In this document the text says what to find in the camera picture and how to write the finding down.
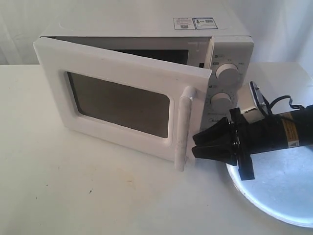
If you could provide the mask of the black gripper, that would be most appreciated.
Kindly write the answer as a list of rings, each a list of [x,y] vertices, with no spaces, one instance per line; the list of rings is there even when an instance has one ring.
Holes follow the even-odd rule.
[[[264,119],[254,123],[248,123],[239,108],[231,109],[230,115],[233,123],[223,117],[213,126],[193,136],[196,145],[216,144],[217,146],[195,146],[192,148],[192,153],[197,159],[238,165],[238,173],[242,181],[254,180],[251,155],[275,150],[274,139],[271,136],[275,125],[274,115],[266,115]],[[231,148],[218,146],[231,144],[234,133],[237,139],[237,157]]]

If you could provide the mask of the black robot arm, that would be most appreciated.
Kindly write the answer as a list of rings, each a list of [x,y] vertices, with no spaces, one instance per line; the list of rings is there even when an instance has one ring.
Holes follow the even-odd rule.
[[[307,146],[313,143],[313,107],[266,116],[254,123],[231,109],[215,125],[193,136],[195,158],[209,159],[238,167],[241,180],[253,180],[251,155]]]

